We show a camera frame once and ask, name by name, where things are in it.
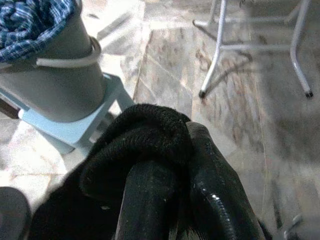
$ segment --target bucket handle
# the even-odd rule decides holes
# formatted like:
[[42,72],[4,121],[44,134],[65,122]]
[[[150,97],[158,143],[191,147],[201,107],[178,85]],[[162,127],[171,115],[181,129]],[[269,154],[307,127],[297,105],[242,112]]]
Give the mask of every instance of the bucket handle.
[[90,37],[92,44],[92,52],[89,56],[77,59],[48,59],[37,58],[36,65],[39,67],[61,68],[61,69],[74,69],[90,66],[97,62],[101,54],[101,46],[94,37]]

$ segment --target black towel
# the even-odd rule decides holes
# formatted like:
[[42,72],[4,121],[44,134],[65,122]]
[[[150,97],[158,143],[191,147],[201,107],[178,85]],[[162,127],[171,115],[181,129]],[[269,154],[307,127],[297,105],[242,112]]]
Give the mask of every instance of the black towel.
[[135,105],[95,143],[86,160],[35,212],[30,240],[107,240],[114,234],[126,177],[148,156],[185,178],[193,151],[185,115],[167,107]]

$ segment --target chair leg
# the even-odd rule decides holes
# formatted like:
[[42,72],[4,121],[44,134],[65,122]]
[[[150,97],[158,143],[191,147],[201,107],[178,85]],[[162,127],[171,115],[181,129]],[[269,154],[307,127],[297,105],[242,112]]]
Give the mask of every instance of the chair leg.
[[299,78],[301,86],[303,88],[305,96],[309,99],[313,96],[313,93],[309,87],[309,84],[306,80],[304,73],[301,70],[300,64],[297,59],[297,46],[300,42],[300,35],[305,23],[307,11],[309,8],[311,0],[302,0],[298,18],[296,20],[296,24],[293,31],[291,46],[290,46],[290,57],[292,61],[293,68]]
[[123,89],[116,100],[122,112],[135,104],[125,89]]
[[212,60],[211,66],[209,68],[207,75],[205,76],[204,82],[203,82],[201,90],[199,92],[200,98],[205,97],[206,91],[208,89],[209,81],[211,80],[211,78],[215,72],[217,62],[219,60],[220,48],[222,45],[222,37],[223,37],[223,32],[224,32],[226,9],[227,9],[227,0],[222,0],[221,7],[220,7],[220,17],[219,17],[218,34],[217,34],[217,38],[216,38],[215,52],[213,55],[213,60]]
[[211,24],[215,23],[215,10],[216,10],[216,7],[217,7],[217,0],[212,0],[209,20],[208,21],[193,20],[193,24],[196,27],[199,27],[199,28],[210,27]]

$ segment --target black object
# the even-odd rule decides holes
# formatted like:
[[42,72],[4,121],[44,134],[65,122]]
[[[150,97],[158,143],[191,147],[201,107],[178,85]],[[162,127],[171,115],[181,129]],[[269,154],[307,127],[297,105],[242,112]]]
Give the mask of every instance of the black object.
[[309,92],[305,93],[305,96],[306,96],[307,99],[311,99],[314,96],[314,94],[313,94],[312,91],[309,91]]
[[12,187],[0,187],[0,239],[22,240],[31,222],[26,197]]
[[188,121],[167,107],[128,108],[36,211],[29,239],[264,239],[236,172]]
[[199,92],[199,98],[203,99],[206,96],[206,92],[205,91],[200,91]]
[[3,99],[0,99],[0,112],[4,113],[11,119],[18,119],[18,113],[20,109],[19,108],[14,108],[10,104],[8,104],[6,101]]
[[178,216],[178,180],[163,160],[139,162],[125,184],[115,240],[168,240]]
[[210,240],[265,239],[237,173],[207,128],[196,122],[187,126],[194,147],[190,199],[199,234]]

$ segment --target gray object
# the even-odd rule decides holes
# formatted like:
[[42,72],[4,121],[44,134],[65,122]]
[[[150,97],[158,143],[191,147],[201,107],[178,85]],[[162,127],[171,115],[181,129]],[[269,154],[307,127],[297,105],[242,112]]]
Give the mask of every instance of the gray object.
[[0,88],[55,122],[80,120],[102,103],[101,48],[81,20],[81,1],[65,29],[41,54],[0,65]]

